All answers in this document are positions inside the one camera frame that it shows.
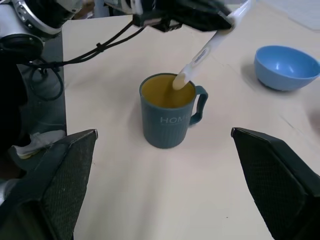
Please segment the blue bowl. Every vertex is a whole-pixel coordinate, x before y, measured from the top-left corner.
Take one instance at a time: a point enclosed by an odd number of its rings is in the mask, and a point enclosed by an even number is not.
[[[320,75],[320,64],[308,54],[286,46],[264,46],[256,51],[255,74],[267,87],[300,89]]]

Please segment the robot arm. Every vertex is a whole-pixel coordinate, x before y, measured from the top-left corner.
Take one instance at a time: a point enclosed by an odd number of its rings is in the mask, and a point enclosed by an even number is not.
[[[133,15],[138,27],[162,32],[182,24],[200,31],[227,30],[231,13],[217,0],[105,0],[109,6]],[[55,38],[63,24],[82,6],[82,0],[0,1],[0,58],[25,63],[40,57],[45,41]]]

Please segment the white spoon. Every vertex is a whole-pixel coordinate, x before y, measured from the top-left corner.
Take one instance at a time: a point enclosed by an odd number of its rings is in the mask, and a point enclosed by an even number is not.
[[[233,28],[230,30],[219,30],[215,33],[215,35],[207,42],[202,50],[175,77],[172,83],[174,90],[182,89],[195,77],[195,68],[199,66],[200,63],[202,63],[203,60],[210,54],[210,52],[216,49],[230,33],[232,33],[232,31],[240,24],[242,18],[253,7],[254,2],[255,0],[247,0],[241,7],[227,16],[227,18],[233,22]]]

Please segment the table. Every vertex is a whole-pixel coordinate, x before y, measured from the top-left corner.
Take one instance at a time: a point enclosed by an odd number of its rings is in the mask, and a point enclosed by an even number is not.
[[[129,21],[69,21],[64,59],[105,42]],[[320,173],[319,81],[280,93],[262,87],[253,71],[255,51],[264,45],[288,45],[320,58],[320,36],[262,2],[194,80],[209,93],[202,122],[175,148],[146,142],[140,83],[153,74],[178,73],[212,35],[185,26],[165,34],[147,28],[88,62],[65,67],[68,133],[95,128],[99,134],[75,239],[271,240],[248,191],[232,127],[283,139]]]

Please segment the mug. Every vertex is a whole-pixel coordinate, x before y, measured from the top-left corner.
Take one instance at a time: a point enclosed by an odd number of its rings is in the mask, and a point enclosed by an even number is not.
[[[179,145],[190,125],[203,116],[208,93],[202,86],[189,82],[181,90],[172,83],[177,75],[159,73],[144,80],[139,88],[142,128],[145,139],[160,149]],[[192,115],[196,96],[199,96],[196,113]]]

